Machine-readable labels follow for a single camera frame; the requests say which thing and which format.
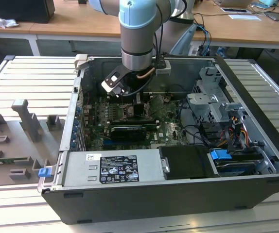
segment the paper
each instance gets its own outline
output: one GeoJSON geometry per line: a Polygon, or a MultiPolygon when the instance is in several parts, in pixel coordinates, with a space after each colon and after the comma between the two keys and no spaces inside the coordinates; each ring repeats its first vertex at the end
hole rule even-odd
{"type": "Polygon", "coordinates": [[[3,19],[0,18],[0,27],[5,29],[6,27],[16,27],[17,22],[14,19],[3,19]]]}
{"type": "Polygon", "coordinates": [[[229,15],[230,18],[232,19],[243,19],[243,20],[256,20],[256,21],[261,21],[260,18],[257,16],[247,16],[247,15],[229,15]]]}

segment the barcode label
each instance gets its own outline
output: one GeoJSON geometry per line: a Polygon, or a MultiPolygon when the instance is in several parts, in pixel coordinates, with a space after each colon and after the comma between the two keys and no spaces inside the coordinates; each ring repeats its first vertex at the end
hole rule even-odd
{"type": "Polygon", "coordinates": [[[101,160],[101,156],[102,154],[87,154],[87,161],[91,161],[91,160],[101,160]]]}

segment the motherboard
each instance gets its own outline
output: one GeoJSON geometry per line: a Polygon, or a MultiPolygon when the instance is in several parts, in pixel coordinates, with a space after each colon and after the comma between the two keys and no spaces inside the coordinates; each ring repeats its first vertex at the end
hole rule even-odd
{"type": "Polygon", "coordinates": [[[86,148],[96,150],[157,149],[188,144],[178,121],[180,100],[151,94],[142,101],[98,97],[84,106],[86,148]]]}

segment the table leg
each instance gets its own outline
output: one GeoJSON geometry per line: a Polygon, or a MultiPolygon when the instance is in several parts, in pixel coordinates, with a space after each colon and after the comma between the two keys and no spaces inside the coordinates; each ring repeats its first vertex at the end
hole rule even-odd
{"type": "Polygon", "coordinates": [[[33,56],[41,56],[38,44],[37,44],[37,36],[36,35],[27,35],[26,39],[29,41],[29,45],[32,49],[33,56]]]}
{"type": "Polygon", "coordinates": [[[72,52],[77,52],[75,42],[73,40],[69,40],[68,43],[70,44],[71,51],[72,52]]]}

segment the black plastic cover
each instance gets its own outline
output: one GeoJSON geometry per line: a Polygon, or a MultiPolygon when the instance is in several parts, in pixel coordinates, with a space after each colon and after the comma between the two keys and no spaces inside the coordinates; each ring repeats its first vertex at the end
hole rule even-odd
{"type": "Polygon", "coordinates": [[[170,172],[167,180],[200,179],[214,177],[209,162],[209,149],[202,145],[164,146],[159,148],[161,158],[166,158],[170,172]]]}

